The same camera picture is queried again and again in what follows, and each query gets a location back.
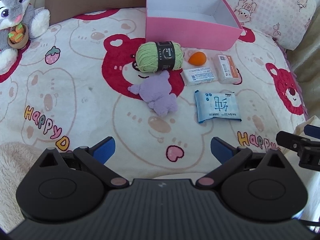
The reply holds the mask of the pink cardboard box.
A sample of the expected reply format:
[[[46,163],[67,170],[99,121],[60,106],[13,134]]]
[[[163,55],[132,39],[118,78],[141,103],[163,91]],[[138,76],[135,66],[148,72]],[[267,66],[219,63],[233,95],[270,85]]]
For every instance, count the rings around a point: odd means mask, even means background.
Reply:
[[[226,0],[146,0],[145,38],[225,51],[243,28]]]

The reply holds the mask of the blue tissue pack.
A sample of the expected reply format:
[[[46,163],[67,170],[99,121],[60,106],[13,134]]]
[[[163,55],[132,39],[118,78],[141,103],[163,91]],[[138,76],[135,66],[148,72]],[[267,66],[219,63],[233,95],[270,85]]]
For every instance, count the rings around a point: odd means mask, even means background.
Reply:
[[[233,92],[211,93],[196,90],[194,96],[199,124],[214,118],[242,121]]]

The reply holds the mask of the beige fluffy blanket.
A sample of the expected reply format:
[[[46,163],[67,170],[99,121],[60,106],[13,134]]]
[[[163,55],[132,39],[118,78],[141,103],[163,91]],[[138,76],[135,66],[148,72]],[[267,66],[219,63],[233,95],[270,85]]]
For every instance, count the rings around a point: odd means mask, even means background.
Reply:
[[[9,232],[23,220],[16,200],[16,190],[42,151],[20,142],[0,146],[1,229]]]

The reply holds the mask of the pink patterned pillow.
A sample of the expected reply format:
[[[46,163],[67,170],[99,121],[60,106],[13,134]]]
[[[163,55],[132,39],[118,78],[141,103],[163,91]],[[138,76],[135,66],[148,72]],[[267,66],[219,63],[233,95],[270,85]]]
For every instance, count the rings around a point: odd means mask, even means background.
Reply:
[[[316,11],[315,0],[226,0],[243,27],[275,38],[295,50]]]

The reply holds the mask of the orange white card box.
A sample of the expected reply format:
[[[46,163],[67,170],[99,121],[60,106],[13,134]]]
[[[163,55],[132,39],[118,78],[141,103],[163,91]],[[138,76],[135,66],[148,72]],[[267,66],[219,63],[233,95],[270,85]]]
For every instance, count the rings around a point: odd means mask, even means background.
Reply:
[[[238,84],[241,76],[230,55],[216,54],[214,57],[214,67],[221,84]]]

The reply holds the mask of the bear print blanket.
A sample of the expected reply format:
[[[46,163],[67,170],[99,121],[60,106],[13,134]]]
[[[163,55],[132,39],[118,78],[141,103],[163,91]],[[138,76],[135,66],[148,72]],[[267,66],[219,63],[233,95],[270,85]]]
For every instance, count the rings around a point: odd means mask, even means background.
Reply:
[[[52,25],[32,40],[1,77],[1,142],[73,150],[111,136],[108,167],[126,178],[206,173],[219,161],[210,141],[265,152],[276,134],[305,121],[304,105],[284,54],[272,37],[245,28],[230,55],[238,84],[185,86],[170,73],[178,109],[160,118],[128,91],[148,74],[136,70],[145,38],[145,9],[78,16]],[[233,92],[242,121],[214,118],[199,124],[194,93]]]

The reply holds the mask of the green yarn ball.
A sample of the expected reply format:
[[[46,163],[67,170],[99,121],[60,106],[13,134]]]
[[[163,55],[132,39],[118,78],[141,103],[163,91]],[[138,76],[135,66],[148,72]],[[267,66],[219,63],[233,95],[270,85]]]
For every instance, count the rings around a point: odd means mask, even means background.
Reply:
[[[139,46],[135,60],[137,69],[143,73],[180,70],[184,51],[179,43],[172,41],[146,42]]]

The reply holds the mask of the purple plush toy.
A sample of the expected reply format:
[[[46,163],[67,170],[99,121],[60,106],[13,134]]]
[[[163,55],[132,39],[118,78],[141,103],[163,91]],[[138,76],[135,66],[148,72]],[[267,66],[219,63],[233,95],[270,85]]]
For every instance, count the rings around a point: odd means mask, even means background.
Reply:
[[[169,72],[148,77],[141,84],[131,85],[128,91],[139,95],[160,117],[165,117],[169,112],[175,113],[178,109],[177,96],[171,93],[172,86],[169,82]]]

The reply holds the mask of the grey bunny plush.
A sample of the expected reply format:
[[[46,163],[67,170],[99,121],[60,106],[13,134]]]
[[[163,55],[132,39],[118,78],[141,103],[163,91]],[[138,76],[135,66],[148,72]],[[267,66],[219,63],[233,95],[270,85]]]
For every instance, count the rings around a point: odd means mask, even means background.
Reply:
[[[49,20],[49,10],[35,9],[30,0],[1,0],[1,74],[9,70],[18,55],[18,50],[8,43],[10,29],[25,24],[29,37],[34,39],[47,31]]]

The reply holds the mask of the white wipes pack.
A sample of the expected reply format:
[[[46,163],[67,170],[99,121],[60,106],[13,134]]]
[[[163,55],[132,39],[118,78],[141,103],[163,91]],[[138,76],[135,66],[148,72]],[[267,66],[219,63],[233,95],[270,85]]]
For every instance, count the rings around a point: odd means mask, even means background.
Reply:
[[[216,80],[216,76],[210,67],[184,69],[181,72],[181,77],[186,86],[200,85]]]

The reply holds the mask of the beige curtain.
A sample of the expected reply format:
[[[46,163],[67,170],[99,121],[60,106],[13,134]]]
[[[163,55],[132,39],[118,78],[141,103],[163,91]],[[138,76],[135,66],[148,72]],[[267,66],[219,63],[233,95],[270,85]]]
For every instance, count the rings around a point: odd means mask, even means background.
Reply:
[[[299,46],[287,52],[309,116],[319,116],[319,21],[317,8]]]

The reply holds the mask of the orange makeup sponge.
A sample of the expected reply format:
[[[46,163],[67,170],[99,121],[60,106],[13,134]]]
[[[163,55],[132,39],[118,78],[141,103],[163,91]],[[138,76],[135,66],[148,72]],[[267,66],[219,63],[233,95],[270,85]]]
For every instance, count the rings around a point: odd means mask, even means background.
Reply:
[[[193,66],[202,66],[207,62],[205,53],[198,51],[193,53],[188,60],[188,63]]]

